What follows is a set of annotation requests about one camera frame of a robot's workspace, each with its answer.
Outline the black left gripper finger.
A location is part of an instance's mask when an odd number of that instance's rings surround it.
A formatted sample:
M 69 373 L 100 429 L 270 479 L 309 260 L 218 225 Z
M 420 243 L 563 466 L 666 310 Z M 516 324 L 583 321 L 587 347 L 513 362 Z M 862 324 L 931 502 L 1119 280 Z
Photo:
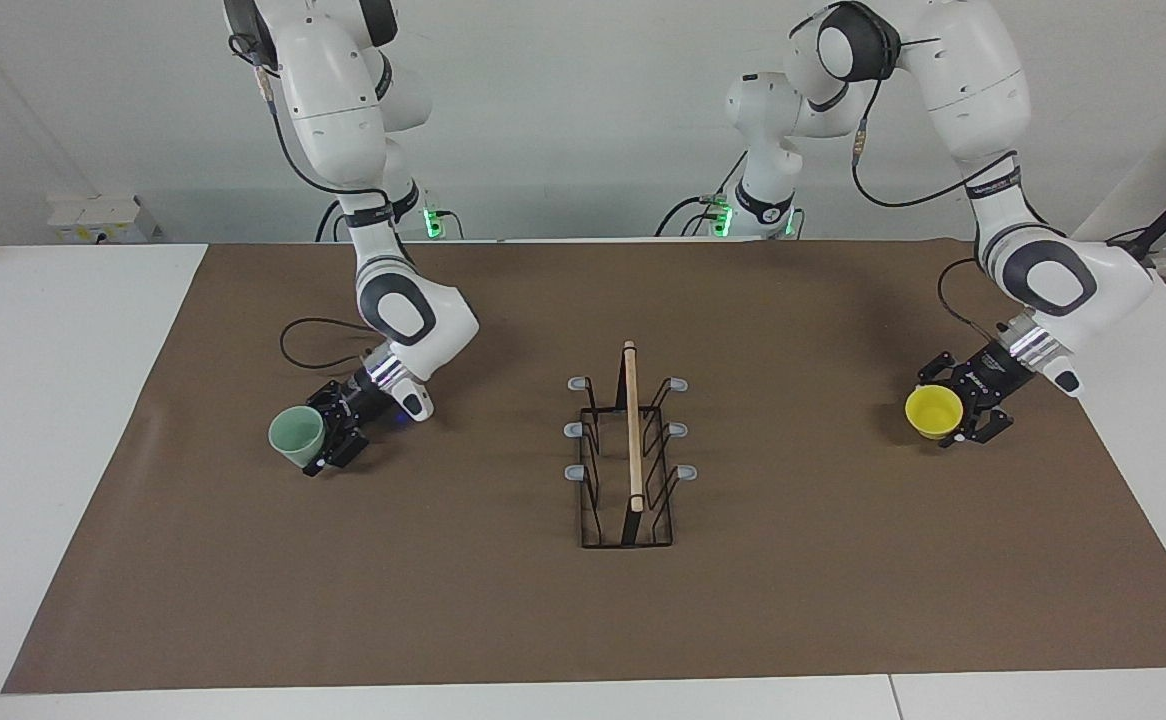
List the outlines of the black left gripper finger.
M 941 436 L 941 447 L 947 448 L 963 442 L 985 445 L 995 436 L 999 436 L 1003 429 L 1011 428 L 1014 418 L 1002 407 L 1002 396 L 943 398 L 941 410 L 944 414 L 953 415 L 953 419 L 941 422 L 951 425 L 949 432 Z
M 918 387 L 940 386 L 962 391 L 964 375 L 964 363 L 958 363 L 951 352 L 940 352 L 918 370 Z

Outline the yellow plastic cup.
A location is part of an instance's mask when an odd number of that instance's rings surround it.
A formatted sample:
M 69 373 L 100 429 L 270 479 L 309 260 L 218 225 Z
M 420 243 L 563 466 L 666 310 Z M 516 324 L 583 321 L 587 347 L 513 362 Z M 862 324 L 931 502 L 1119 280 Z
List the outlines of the yellow plastic cup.
M 925 384 L 912 389 L 904 401 L 904 415 L 918 434 L 941 441 L 962 427 L 964 401 L 951 387 Z

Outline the pale green plastic cup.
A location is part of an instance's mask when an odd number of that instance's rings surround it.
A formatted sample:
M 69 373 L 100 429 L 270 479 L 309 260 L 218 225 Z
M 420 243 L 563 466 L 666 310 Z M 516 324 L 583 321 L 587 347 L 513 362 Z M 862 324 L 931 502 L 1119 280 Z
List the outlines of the pale green plastic cup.
M 269 424 L 268 441 L 273 450 L 296 468 L 307 469 L 323 454 L 326 441 L 324 415 L 307 405 L 286 408 Z

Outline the brown table mat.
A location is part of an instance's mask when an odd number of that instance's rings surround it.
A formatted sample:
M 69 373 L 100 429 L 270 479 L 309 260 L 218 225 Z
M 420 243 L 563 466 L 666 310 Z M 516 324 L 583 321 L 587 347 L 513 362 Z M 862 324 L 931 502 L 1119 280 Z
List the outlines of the brown table mat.
M 482 333 L 308 478 L 278 352 L 350 316 L 353 252 L 218 245 L 187 291 L 3 688 L 597 681 L 1166 667 L 1166 551 L 1086 411 L 1044 380 L 937 448 L 916 370 L 968 355 L 957 242 L 415 246 Z M 564 436 L 621 347 L 687 424 L 674 546 L 583 550 Z

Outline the white power strip box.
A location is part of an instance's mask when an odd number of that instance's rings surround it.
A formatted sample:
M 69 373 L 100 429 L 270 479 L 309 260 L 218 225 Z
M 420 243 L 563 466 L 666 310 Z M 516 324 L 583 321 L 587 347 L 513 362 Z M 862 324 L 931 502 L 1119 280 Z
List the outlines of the white power strip box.
M 51 200 L 48 228 L 59 242 L 155 243 L 163 228 L 134 195 L 65 197 Z

